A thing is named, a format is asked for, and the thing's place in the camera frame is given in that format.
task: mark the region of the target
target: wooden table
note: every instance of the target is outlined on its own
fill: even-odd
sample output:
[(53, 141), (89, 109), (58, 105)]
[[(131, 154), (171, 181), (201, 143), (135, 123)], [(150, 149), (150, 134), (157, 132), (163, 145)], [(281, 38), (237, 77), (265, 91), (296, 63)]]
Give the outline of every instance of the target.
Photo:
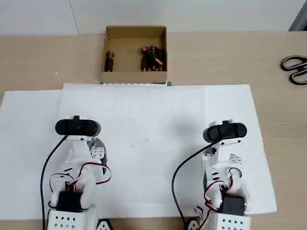
[[(288, 81), (282, 58), (307, 54), (307, 32), (180, 33), (168, 36), (174, 85), (250, 84), (278, 212), (252, 217), (253, 230), (305, 229), (307, 86)], [(99, 83), (102, 35), (0, 38), (4, 90), (61, 89), (64, 82)], [(178, 218), (112, 221), (116, 230), (177, 230)], [(40, 230), (41, 221), (0, 221), (0, 229)]]

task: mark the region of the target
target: black wire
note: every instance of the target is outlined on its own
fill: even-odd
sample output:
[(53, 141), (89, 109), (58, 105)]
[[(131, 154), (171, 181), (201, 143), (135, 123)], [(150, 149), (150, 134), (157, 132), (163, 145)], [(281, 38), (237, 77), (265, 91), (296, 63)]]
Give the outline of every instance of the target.
[(216, 144), (219, 143), (220, 141), (224, 140), (224, 139), (227, 138), (228, 136), (229, 136), (229, 135), (226, 135), (225, 137), (221, 138), (220, 140), (215, 141), (215, 142), (211, 143), (210, 145), (207, 145), (206, 147), (204, 147), (204, 148), (198, 150), (197, 152), (195, 152), (194, 154), (192, 154), (191, 156), (189, 156), (188, 158), (186, 158), (186, 159), (176, 168), (176, 170), (175, 170), (175, 172), (174, 172), (174, 175), (173, 175), (173, 178), (172, 178), (172, 194), (173, 194), (173, 198), (174, 198), (175, 204), (176, 204), (176, 206), (177, 206), (178, 212), (179, 212), (179, 214), (180, 214), (180, 217), (181, 217), (182, 222), (183, 222), (184, 225), (186, 225), (186, 222), (185, 222), (185, 220), (184, 220), (184, 216), (183, 216), (183, 213), (182, 213), (181, 208), (180, 208), (180, 206), (179, 206), (179, 203), (178, 203), (178, 201), (177, 201), (177, 198), (176, 198), (176, 195), (175, 195), (175, 190), (174, 190), (175, 177), (176, 177), (176, 175), (177, 175), (179, 169), (180, 169), (185, 163), (187, 163), (187, 162), (188, 162), (189, 160), (191, 160), (193, 157), (197, 156), (198, 154), (200, 154), (201, 152), (205, 151), (206, 149), (208, 149), (208, 148), (212, 147), (213, 145), (216, 145)]
[(238, 168), (236, 168), (236, 167), (232, 167), (232, 168), (230, 168), (228, 171), (230, 172), (232, 169), (237, 169), (238, 171), (239, 171), (239, 173), (240, 173), (240, 178), (242, 177), (242, 171), (241, 170), (239, 170)]
[(214, 210), (213, 210), (213, 209), (209, 209), (209, 210), (208, 210), (207, 216), (206, 216), (205, 220), (201, 223), (200, 227), (202, 226), (203, 223), (206, 223), (206, 222), (207, 222), (207, 220), (208, 220), (208, 218), (209, 218), (209, 214), (210, 214), (211, 211), (214, 211)]
[(43, 194), (43, 181), (44, 181), (44, 173), (45, 173), (45, 169), (47, 166), (48, 161), (50, 160), (51, 156), (53, 155), (53, 153), (58, 149), (58, 147), (63, 143), (63, 141), (66, 140), (66, 138), (69, 135), (65, 135), (62, 140), (59, 141), (59, 143), (56, 145), (56, 147), (54, 147), (54, 149), (51, 151), (51, 153), (49, 154), (49, 156), (47, 157), (45, 164), (43, 166), (43, 170), (42, 170), (42, 174), (40, 176), (40, 199), (42, 202), (42, 216), (43, 216), (43, 230), (46, 229), (45, 226), (45, 206), (44, 206), (44, 194)]

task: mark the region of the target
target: scissors handle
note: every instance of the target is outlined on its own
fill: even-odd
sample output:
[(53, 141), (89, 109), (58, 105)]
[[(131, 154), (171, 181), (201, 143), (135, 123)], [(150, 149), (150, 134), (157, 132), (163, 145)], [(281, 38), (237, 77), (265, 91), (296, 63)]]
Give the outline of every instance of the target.
[[(301, 63), (295, 64), (295, 65), (292, 65), (292, 66), (287, 66), (286, 63), (289, 60), (299, 60), (299, 61), (301, 61)], [(284, 70), (284, 71), (292, 71), (292, 70), (295, 70), (295, 69), (301, 70), (301, 69), (303, 69), (304, 67), (307, 66), (307, 57), (303, 57), (303, 56), (299, 56), (299, 55), (292, 55), (292, 56), (286, 57), (281, 62), (280, 66), (281, 66), (282, 70)]]
[(291, 74), (289, 80), (290, 80), (290, 82), (292, 82), (295, 85), (307, 85), (307, 80), (296, 80), (295, 79), (297, 76), (301, 76), (301, 75), (306, 74), (306, 73), (307, 73), (307, 69), (302, 69), (299, 72)]

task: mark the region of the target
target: white paper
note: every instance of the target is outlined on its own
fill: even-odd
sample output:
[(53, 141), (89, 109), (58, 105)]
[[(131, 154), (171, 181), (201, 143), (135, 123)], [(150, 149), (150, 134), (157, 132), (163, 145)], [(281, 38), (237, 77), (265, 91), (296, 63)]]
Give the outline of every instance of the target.
[[(82, 89), (66, 85), (58, 113), (60, 98), (61, 91), (5, 94), (0, 110), (0, 173), (5, 175), (0, 190), (0, 219), (41, 218), (41, 169), (60, 140), (54, 125), (58, 119), (72, 115), (97, 120), (102, 127), (99, 137), (106, 145), (113, 176), (110, 183), (95, 191), (100, 217), (178, 216), (170, 186), (175, 168), (206, 145), (202, 132), (210, 122), (231, 118), (248, 127), (244, 147), (249, 154), (242, 158), (244, 164), (249, 164), (243, 174), (256, 199), (253, 213), (276, 211), (248, 86), (132, 89), (87, 85)], [(64, 144), (52, 157), (45, 184), (65, 159), (65, 147)], [(193, 207), (204, 202), (202, 177), (199, 157), (178, 173), (176, 194), (185, 216), (194, 216)]]
[[(0, 219), (41, 218), (40, 175), (61, 138), (54, 131), (61, 93), (5, 92), (0, 108)], [(46, 175), (57, 169), (53, 161), (60, 159), (51, 159)], [(47, 198), (51, 193), (45, 188)]]

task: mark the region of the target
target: open cardboard box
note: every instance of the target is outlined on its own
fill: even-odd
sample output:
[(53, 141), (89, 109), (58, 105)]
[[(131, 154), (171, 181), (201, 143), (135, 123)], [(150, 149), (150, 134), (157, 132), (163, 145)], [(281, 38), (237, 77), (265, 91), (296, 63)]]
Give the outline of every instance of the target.
[[(165, 83), (167, 80), (167, 28), (165, 26), (107, 26), (102, 61), (103, 83)], [(141, 71), (142, 46), (165, 49), (165, 71)], [(106, 53), (113, 50), (113, 72), (104, 72)]]

